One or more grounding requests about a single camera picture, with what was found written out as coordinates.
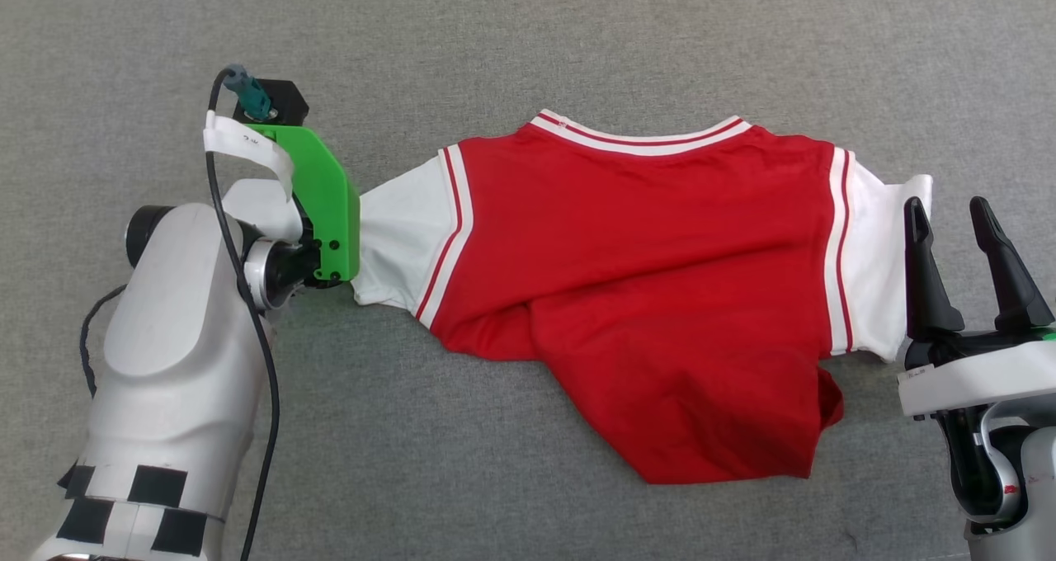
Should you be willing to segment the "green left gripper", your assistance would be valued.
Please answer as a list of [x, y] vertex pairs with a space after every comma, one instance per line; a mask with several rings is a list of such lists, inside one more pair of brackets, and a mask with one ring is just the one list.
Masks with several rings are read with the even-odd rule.
[[303, 226], [320, 253], [317, 282], [350, 282], [360, 266], [360, 197], [329, 147], [306, 126], [251, 124], [290, 155], [293, 194], [309, 220]]

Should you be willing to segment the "red and white t-shirt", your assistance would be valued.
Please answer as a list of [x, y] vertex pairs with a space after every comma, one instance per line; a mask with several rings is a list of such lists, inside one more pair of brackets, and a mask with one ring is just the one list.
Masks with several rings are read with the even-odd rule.
[[903, 343], [903, 207], [932, 189], [736, 116], [634, 137], [544, 110], [363, 194], [353, 289], [547, 364], [646, 482], [807, 478], [844, 411], [821, 362]]

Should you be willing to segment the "white paper label tag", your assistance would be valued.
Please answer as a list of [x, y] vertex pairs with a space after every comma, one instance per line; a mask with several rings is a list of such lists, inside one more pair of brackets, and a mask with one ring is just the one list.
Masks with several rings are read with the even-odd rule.
[[222, 153], [267, 167], [276, 175], [285, 200], [293, 200], [295, 165], [288, 152], [276, 141], [268, 139], [234, 118], [218, 115], [214, 110], [206, 112], [201, 137], [207, 153]]

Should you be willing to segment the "grey upholstered work surface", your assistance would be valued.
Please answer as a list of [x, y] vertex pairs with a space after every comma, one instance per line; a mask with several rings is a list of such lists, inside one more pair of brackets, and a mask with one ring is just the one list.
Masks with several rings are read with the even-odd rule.
[[[208, 201], [223, 66], [301, 88], [362, 191], [543, 109], [611, 134], [740, 116], [935, 180], [934, 250], [997, 313], [972, 197], [1056, 300], [1056, 0], [0, 0], [0, 561], [63, 509], [84, 314], [144, 204]], [[252, 561], [967, 561], [934, 422], [898, 367], [826, 368], [807, 481], [649, 486], [543, 364], [449, 353], [400, 308], [306, 291], [276, 324], [280, 435]]]

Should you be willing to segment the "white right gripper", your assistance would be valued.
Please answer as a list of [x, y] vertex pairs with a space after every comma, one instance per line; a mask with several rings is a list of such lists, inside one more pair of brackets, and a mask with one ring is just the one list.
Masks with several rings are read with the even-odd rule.
[[1049, 328], [1055, 314], [987, 199], [973, 197], [969, 212], [988, 260], [997, 332], [950, 336], [964, 331], [964, 319], [936, 264], [931, 223], [920, 197], [903, 206], [907, 335], [932, 339], [909, 340], [900, 350], [905, 370], [898, 374], [898, 396], [905, 416], [1056, 394], [1056, 328]]

